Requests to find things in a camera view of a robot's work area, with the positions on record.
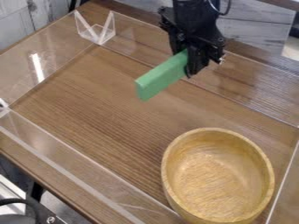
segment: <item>wooden bowl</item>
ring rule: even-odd
[[[267,207],[275,174],[264,152],[240,134],[196,129],[163,156],[163,189],[188,223],[251,223]]]

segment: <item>clear plastic holder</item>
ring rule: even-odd
[[[129,223],[181,223],[176,213],[168,207],[8,108],[89,47],[95,46],[93,44],[104,46],[111,51],[125,55],[149,67],[159,65],[169,57],[168,37],[160,31],[159,27],[115,12],[108,13],[107,19],[99,17],[96,21],[92,19],[90,21],[95,22],[92,26],[89,26],[77,12],[70,13],[0,56],[0,66],[2,68],[0,76],[0,104],[2,105],[0,108],[1,135],[5,140],[9,139],[22,146],[28,152],[76,183],[76,185],[90,192],[107,205],[108,211],[120,214],[124,221],[129,221]],[[223,63],[221,67],[209,66],[205,70],[205,75],[196,76],[195,79],[185,81],[232,101],[241,103],[265,116],[273,117],[281,123],[297,127],[295,115],[293,117],[284,116],[288,111],[291,113],[293,105],[277,105],[279,101],[276,99],[296,95],[295,87],[297,87],[299,78],[283,70],[280,71],[253,60],[244,59],[244,66],[247,63],[251,63],[252,76],[247,80],[241,80],[243,78],[237,74],[227,77],[229,80],[239,79],[239,82],[243,81],[248,85],[253,81],[261,80],[256,86],[256,92],[253,89],[244,90],[244,95],[260,95],[260,99],[257,101],[253,98],[244,99],[240,94],[232,94],[235,89],[231,92],[223,91],[223,89],[229,89],[229,82],[223,81],[220,76],[224,75],[227,70],[231,68],[235,69],[239,66],[237,58],[241,58],[229,52],[227,55],[229,56],[229,60]],[[265,78],[259,77],[260,67],[263,69],[267,68],[268,76]],[[279,84],[281,84],[279,80],[275,80],[276,86],[269,85],[271,82],[268,79],[271,78],[272,72],[281,73],[280,79],[284,81],[283,84],[289,84],[289,88],[279,88]],[[269,88],[269,92],[264,92],[264,87]],[[277,98],[268,99],[265,97],[271,92]],[[279,113],[272,111],[267,106],[269,102],[275,104],[273,108],[283,107],[284,110],[277,111]],[[9,151],[9,147],[9,141],[1,140],[0,148]],[[58,151],[65,157],[54,157],[54,151]],[[277,183],[279,192],[275,196],[275,203],[271,206],[265,224],[279,223],[271,217],[279,215],[280,206],[284,204],[280,201],[284,199],[284,192],[287,192],[287,187],[289,187],[288,183],[292,183],[289,171],[296,171],[293,159],[297,157],[296,154],[295,150],[289,155],[287,169],[281,171],[284,173],[284,180],[281,183]],[[100,177],[100,182],[96,179],[93,182],[90,181],[92,178],[85,178],[89,175],[86,172],[78,172],[76,164],[72,163],[77,159],[84,161],[88,168],[95,171],[97,174],[95,176]]]

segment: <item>bowl rim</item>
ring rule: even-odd
[[[253,211],[240,215],[239,217],[228,217],[228,218],[219,218],[219,217],[209,217],[207,215],[204,215],[203,213],[199,213],[197,211],[195,211],[191,207],[187,207],[185,204],[183,203],[183,201],[180,200],[180,198],[176,196],[172,186],[169,185],[169,181],[168,181],[168,177],[167,177],[167,171],[165,171],[165,167],[167,167],[167,161],[168,161],[168,157],[169,157],[169,153],[172,150],[172,147],[175,144],[177,144],[179,141],[181,141],[183,138],[185,138],[188,135],[192,135],[193,133],[199,133],[199,132],[204,132],[204,131],[217,131],[221,133],[227,133],[237,138],[240,138],[243,141],[245,141],[256,150],[259,156],[261,157],[261,160],[265,164],[265,171],[268,173],[268,188],[265,190],[265,196],[263,198],[263,200],[260,201],[260,203],[257,204],[256,208],[253,209]],[[241,136],[239,133],[228,130],[228,129],[221,129],[221,128],[200,128],[200,129],[193,129],[189,130],[188,132],[183,133],[181,135],[179,135],[172,142],[169,143],[165,152],[163,154],[163,164],[161,164],[161,178],[163,178],[163,189],[165,190],[165,192],[168,193],[169,197],[172,198],[173,202],[176,203],[176,205],[183,209],[183,211],[189,214],[191,216],[195,216],[196,218],[204,220],[204,221],[211,221],[215,223],[231,223],[231,222],[240,222],[240,221],[245,221],[249,220],[252,218],[255,218],[265,209],[267,204],[273,196],[273,192],[275,192],[275,172],[273,172],[273,167],[271,165],[271,162],[267,158],[265,153],[261,151],[261,149],[259,148],[259,146],[244,136]]]

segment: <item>green rectangular block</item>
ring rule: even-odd
[[[137,97],[147,101],[157,95],[184,75],[187,50],[175,54],[161,65],[135,80]]]

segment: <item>green block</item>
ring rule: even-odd
[[[184,50],[135,80],[136,94],[143,101],[157,95],[185,75],[187,60],[187,50]]]

